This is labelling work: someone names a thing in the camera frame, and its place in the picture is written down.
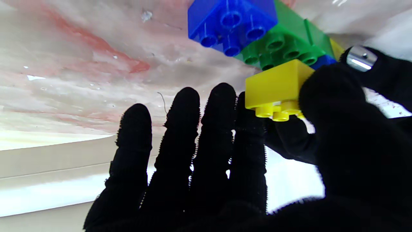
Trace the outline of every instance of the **thin wire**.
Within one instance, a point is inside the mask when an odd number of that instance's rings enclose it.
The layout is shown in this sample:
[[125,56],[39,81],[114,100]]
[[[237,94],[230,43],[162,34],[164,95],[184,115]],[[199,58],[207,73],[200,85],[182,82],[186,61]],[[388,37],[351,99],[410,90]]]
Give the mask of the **thin wire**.
[[163,99],[163,107],[164,107],[164,112],[167,114],[167,111],[166,111],[166,102],[164,101],[164,97],[163,97],[163,95],[162,95],[162,93],[161,92],[157,92],[158,94],[160,94],[160,96],[162,97],[162,99]]

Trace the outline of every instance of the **black glove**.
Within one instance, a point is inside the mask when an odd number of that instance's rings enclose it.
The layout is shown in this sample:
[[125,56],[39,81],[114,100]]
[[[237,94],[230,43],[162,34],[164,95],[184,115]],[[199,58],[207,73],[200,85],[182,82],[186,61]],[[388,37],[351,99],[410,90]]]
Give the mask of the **black glove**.
[[[84,229],[172,231],[217,215],[231,201],[250,204],[255,208],[253,213],[264,215],[267,187],[263,120],[245,109],[244,101],[242,93],[236,103],[230,85],[216,86],[201,120],[197,148],[199,95],[192,88],[182,89],[167,114],[167,131],[149,186],[146,169],[152,148],[150,114],[142,104],[129,108],[120,122],[119,148],[106,188],[91,207]],[[189,182],[194,154],[194,173]],[[231,171],[229,179],[227,169]]]
[[[406,60],[396,59],[383,54],[373,48],[378,59],[373,68],[367,72],[352,69],[346,64],[346,57],[350,48],[342,55],[339,65],[340,70],[350,73],[351,81],[360,82],[364,87],[372,89],[385,98],[403,105],[412,111],[412,63]],[[392,118],[391,121],[402,129],[409,137],[412,137],[412,118]],[[316,165],[314,153],[318,148],[315,134],[308,134],[303,121],[291,116],[287,122],[265,121],[267,133],[265,145],[279,153],[286,159],[310,163]]]

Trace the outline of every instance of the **stained surface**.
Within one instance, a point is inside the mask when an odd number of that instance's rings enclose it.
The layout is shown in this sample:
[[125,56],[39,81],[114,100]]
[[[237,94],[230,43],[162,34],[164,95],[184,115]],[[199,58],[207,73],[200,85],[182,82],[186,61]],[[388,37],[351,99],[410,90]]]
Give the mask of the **stained surface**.
[[[286,1],[344,46],[412,58],[412,1]],[[179,89],[259,72],[187,39],[190,0],[0,0],[0,128],[111,135],[133,103],[154,134]],[[407,112],[370,94],[391,116]]]

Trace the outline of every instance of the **yellow brick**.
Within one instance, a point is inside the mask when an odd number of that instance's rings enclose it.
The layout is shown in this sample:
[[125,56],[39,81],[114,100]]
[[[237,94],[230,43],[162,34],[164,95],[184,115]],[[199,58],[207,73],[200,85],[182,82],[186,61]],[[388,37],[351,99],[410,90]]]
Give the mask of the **yellow brick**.
[[255,110],[258,117],[289,120],[289,115],[301,112],[297,102],[299,91],[313,72],[311,67],[295,59],[249,77],[246,79],[246,108]]
[[339,61],[340,56],[345,52],[345,49],[343,49],[337,42],[335,42],[333,39],[330,39],[330,44],[332,45],[332,50],[333,54],[335,56],[335,59]]

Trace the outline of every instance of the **green brick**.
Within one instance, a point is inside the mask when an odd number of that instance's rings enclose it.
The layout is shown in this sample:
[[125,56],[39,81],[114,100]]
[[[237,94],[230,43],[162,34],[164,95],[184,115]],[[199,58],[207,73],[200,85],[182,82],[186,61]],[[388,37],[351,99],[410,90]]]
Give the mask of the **green brick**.
[[293,59],[312,65],[329,52],[333,56],[330,42],[326,43],[327,35],[279,0],[275,0],[275,6],[278,24],[244,48],[237,59],[267,70]]
[[306,30],[308,32],[310,44],[314,47],[322,49],[327,55],[335,57],[333,53],[332,45],[330,44],[330,38],[317,26],[305,19]]

